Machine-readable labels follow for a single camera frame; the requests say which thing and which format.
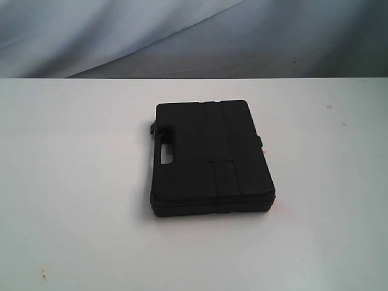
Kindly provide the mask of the black plastic tool case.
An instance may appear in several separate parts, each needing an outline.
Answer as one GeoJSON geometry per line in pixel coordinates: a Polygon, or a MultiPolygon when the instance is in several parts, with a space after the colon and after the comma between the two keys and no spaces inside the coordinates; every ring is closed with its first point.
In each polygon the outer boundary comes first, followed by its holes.
{"type": "Polygon", "coordinates": [[[156,216],[270,210],[275,186],[246,101],[158,104],[150,132],[156,216]]]}

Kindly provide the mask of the grey backdrop cloth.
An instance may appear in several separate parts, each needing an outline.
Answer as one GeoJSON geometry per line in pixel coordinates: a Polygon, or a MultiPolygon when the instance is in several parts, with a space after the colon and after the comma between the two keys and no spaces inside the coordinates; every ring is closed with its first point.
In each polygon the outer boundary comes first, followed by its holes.
{"type": "Polygon", "coordinates": [[[386,1],[2,1],[2,78],[387,75],[386,1]]]}

